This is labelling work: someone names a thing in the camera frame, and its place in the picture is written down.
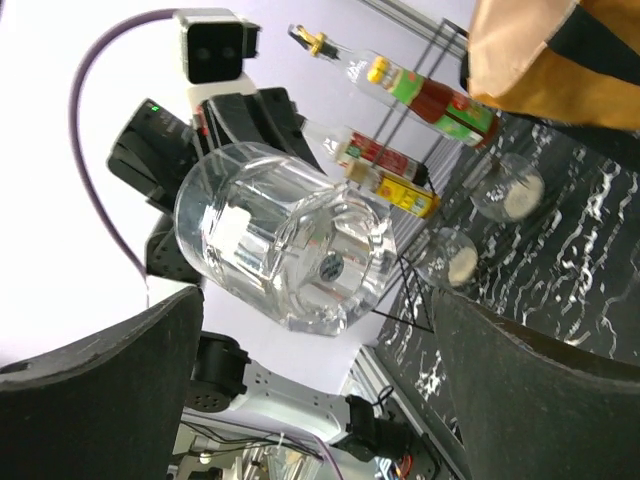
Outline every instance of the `red label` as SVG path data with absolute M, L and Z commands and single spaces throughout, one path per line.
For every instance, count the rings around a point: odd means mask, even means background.
M 346 153 L 351 157 L 359 157 L 368 162 L 373 162 L 381 150 L 381 144 L 374 142 L 361 133 L 353 132 Z M 409 166 L 409 157 L 387 148 L 378 159 L 378 165 L 391 173 L 403 176 Z

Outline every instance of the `yellow label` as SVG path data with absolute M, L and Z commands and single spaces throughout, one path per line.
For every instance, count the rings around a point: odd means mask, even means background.
M 411 183 L 401 178 L 388 176 L 382 178 L 376 194 L 418 217 L 431 213 L 433 202 L 437 198 L 435 193 L 417 190 Z

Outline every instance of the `table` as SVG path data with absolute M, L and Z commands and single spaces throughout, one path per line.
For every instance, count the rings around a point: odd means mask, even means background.
M 545 197 L 525 221 L 505 225 L 479 215 L 468 197 L 453 196 L 458 213 L 449 224 L 466 232 L 480 255 L 475 281 L 465 294 L 570 345 L 640 365 L 637 173 L 552 128 L 523 120 L 508 123 L 494 153 L 531 159 L 545 179 Z M 456 171 L 472 155 L 463 153 Z M 410 276 L 391 313 L 409 320 L 411 303 L 422 303 L 422 297 L 428 303 L 430 289 Z M 417 322 L 427 324 L 428 308 L 415 310 Z M 411 403 L 423 410 L 429 405 L 455 433 L 435 337 L 388 320 L 379 342 L 376 354 Z

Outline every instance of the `metal frame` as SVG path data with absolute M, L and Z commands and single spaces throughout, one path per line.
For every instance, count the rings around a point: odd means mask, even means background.
M 435 22 L 426 19 L 420 13 L 412 10 L 397 0 L 359 0 L 367 5 L 377 5 L 377 7 L 384 10 L 381 13 L 385 14 L 387 18 L 397 21 L 410 30 L 413 28 L 412 22 L 418 17 L 420 25 L 422 26 L 422 37 L 428 40 L 425 49 L 423 50 L 416 65 L 413 67 L 414 71 L 420 71 L 425 64 L 429 54 L 436 48 L 436 52 L 439 52 L 435 61 L 427 70 L 426 77 L 432 77 L 442 64 L 443 59 L 446 56 L 452 56 L 454 58 L 461 58 L 461 52 L 465 51 L 467 44 L 467 32 L 460 28 L 455 23 L 444 19 L 436 27 Z M 381 139 L 380 136 L 385 130 L 385 127 L 389 121 L 393 118 L 394 111 L 397 111 L 397 102 L 392 105 L 385 117 L 382 119 L 380 126 L 373 136 L 373 140 L 382 144 L 382 148 L 378 152 L 373 163 L 377 163 L 382 157 L 385 149 L 389 146 L 398 131 L 402 128 L 405 120 L 408 118 L 410 110 L 405 108 L 402 111 L 402 115 L 394 125 L 391 133 L 386 139 Z M 509 131 L 513 131 L 514 123 L 503 123 L 504 135 L 508 136 Z M 412 282 L 419 282 L 424 288 L 420 289 L 420 295 L 422 297 L 422 304 L 426 308 L 427 302 L 425 302 L 425 291 L 429 287 L 424 284 L 424 281 L 417 275 L 412 262 L 415 261 L 418 255 L 426 248 L 429 241 L 429 233 L 433 230 L 437 230 L 442 227 L 453 227 L 451 221 L 460 214 L 460 209 L 464 208 L 465 202 L 459 201 L 463 198 L 468 198 L 474 187 L 477 185 L 477 181 L 481 175 L 478 172 L 484 171 L 485 165 L 492 161 L 493 153 L 496 150 L 496 143 L 499 141 L 499 137 L 495 136 L 488 145 L 476 150 L 470 147 L 464 146 L 457 140 L 452 140 L 444 136 L 440 136 L 435 143 L 431 146 L 429 151 L 422 159 L 422 164 L 428 168 L 429 175 L 427 177 L 429 188 L 440 196 L 440 206 L 436 213 L 428 219 L 417 218 L 402 209 L 392 207 L 391 209 L 391 221 L 393 223 L 394 236 L 396 240 L 396 248 L 398 251 L 398 258 L 396 265 L 391 273 L 390 279 L 387 283 L 386 290 L 380 302 L 382 302 L 391 292 L 396 291 L 396 287 L 399 282 L 404 284 L 405 293 L 407 298 L 411 301 L 411 295 L 409 295 L 409 284 Z M 457 168 L 454 171 L 454 167 L 458 164 L 458 160 L 464 157 L 464 165 Z M 433 333 L 433 326 L 431 324 L 430 315 L 427 312 L 426 324 L 418 325 L 416 322 L 416 316 L 414 309 L 409 309 L 411 312 L 411 320 L 405 320 L 402 318 L 394 317 L 387 313 L 374 310 L 374 313 L 385 316 L 388 319 L 399 323 L 406 323 L 414 328 L 424 330 Z
M 427 41 L 435 41 L 439 47 L 446 46 L 446 40 L 437 38 L 438 23 L 398 0 L 358 0 L 369 8 L 384 15 L 392 22 L 406 28 L 411 33 Z M 462 58 L 467 42 L 456 39 L 450 46 L 450 53 Z

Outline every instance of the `black electronic device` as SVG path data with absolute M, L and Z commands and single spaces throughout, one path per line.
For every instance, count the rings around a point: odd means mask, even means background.
M 398 402 L 393 398 L 389 398 L 385 402 L 384 417 L 395 424 L 406 425 L 411 432 L 411 442 L 405 457 L 405 460 L 410 460 L 406 462 L 403 466 L 404 468 L 401 468 L 401 470 L 405 470 L 405 472 L 406 470 L 410 470 L 411 474 L 405 473 L 405 480 L 415 480 L 419 478 L 424 478 L 425 480 L 449 480 L 455 478 L 455 475 L 445 462 L 442 454 L 429 438 L 429 435 L 426 433 L 418 434 L 418 432 L 411 427 L 411 422 Z M 379 478 L 381 478 L 381 480 L 397 478 L 397 475 L 394 475 L 395 469 L 389 471 L 389 462 L 380 459 L 377 464 L 379 467 Z
M 258 142 L 303 160 L 324 173 L 309 149 L 295 104 L 282 87 L 263 88 L 251 95 L 216 95 L 202 102 L 196 123 L 206 137 L 204 153 L 237 142 Z
M 227 9 L 184 10 L 177 18 L 184 73 L 194 85 L 237 80 L 243 60 L 257 55 L 260 27 Z
M 114 143 L 107 165 L 150 205 L 173 215 L 182 180 L 198 161 L 193 135 L 189 125 L 146 99 Z

